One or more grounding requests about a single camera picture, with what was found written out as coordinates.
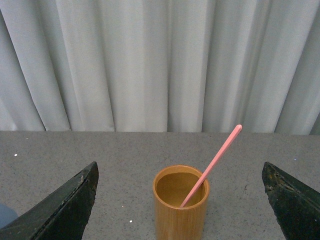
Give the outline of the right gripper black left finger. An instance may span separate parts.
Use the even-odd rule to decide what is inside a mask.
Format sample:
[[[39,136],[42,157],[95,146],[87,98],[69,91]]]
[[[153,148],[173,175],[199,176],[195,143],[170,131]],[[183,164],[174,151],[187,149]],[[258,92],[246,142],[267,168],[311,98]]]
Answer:
[[[0,230],[2,240],[80,240],[88,224],[99,181],[92,162],[32,209]]]

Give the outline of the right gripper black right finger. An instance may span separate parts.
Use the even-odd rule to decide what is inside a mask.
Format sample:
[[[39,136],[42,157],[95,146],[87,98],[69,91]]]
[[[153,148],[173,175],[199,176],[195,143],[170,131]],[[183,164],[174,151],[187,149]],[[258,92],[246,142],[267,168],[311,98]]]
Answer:
[[[320,238],[320,193],[270,162],[261,173],[277,223],[287,240]]]

